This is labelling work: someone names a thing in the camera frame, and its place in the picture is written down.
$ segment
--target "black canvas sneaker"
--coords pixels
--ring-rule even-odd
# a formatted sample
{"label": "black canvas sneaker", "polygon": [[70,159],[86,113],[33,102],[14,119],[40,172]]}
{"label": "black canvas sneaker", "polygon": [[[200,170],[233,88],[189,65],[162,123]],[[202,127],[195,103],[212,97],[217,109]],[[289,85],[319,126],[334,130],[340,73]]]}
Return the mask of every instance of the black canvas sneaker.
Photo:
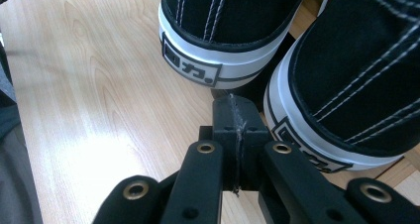
{"label": "black canvas sneaker", "polygon": [[162,55],[182,76],[212,88],[256,77],[285,37],[301,0],[161,0]]}
{"label": "black canvas sneaker", "polygon": [[268,125],[320,170],[374,168],[420,142],[420,0],[332,0],[274,71]]}

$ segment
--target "wooden table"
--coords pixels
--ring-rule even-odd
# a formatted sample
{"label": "wooden table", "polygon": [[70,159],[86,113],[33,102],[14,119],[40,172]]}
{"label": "wooden table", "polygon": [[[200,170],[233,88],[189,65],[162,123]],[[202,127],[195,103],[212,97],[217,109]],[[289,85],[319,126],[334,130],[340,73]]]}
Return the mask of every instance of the wooden table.
{"label": "wooden table", "polygon": [[[315,19],[305,0],[291,33]],[[211,125],[208,88],[160,55],[159,0],[10,0],[0,26],[45,223],[90,223],[122,179],[160,181]],[[396,165],[327,175],[377,177],[419,201],[420,149]],[[257,194],[224,194],[223,223],[264,223]]]}

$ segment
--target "shoe sole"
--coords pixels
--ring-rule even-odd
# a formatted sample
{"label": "shoe sole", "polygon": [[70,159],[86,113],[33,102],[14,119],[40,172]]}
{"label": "shoe sole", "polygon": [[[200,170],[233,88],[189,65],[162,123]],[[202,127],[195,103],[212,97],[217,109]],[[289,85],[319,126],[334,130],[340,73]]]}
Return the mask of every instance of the shoe sole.
{"label": "shoe sole", "polygon": [[230,89],[253,80],[274,56],[290,24],[265,46],[243,53],[227,53],[197,47],[170,25],[158,7],[161,52],[166,62],[185,78],[216,89]]}
{"label": "shoe sole", "polygon": [[289,49],[275,69],[263,99],[268,126],[280,141],[290,142],[324,172],[362,170],[389,164],[401,156],[378,158],[351,153],[326,141],[305,121],[290,92],[288,68],[294,48]]}

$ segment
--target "shoe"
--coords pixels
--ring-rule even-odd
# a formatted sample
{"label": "shoe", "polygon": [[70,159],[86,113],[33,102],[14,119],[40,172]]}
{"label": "shoe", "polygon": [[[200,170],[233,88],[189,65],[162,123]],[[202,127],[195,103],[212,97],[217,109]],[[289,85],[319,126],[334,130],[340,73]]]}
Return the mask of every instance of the shoe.
{"label": "shoe", "polygon": [[162,55],[196,83],[228,89],[255,78],[275,54],[301,0],[161,0]]}
{"label": "shoe", "polygon": [[420,142],[420,0],[332,0],[274,71],[268,125],[320,170],[375,168]]}

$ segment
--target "black shoe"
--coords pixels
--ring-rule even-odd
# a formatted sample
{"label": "black shoe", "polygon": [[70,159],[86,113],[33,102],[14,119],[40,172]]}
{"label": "black shoe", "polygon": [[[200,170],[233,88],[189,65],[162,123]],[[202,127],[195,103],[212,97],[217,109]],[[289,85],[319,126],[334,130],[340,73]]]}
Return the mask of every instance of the black shoe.
{"label": "black shoe", "polygon": [[264,99],[270,128],[319,169],[374,168],[420,142],[420,0],[332,0]]}
{"label": "black shoe", "polygon": [[256,77],[301,0],[161,0],[162,54],[182,76],[213,88]]}

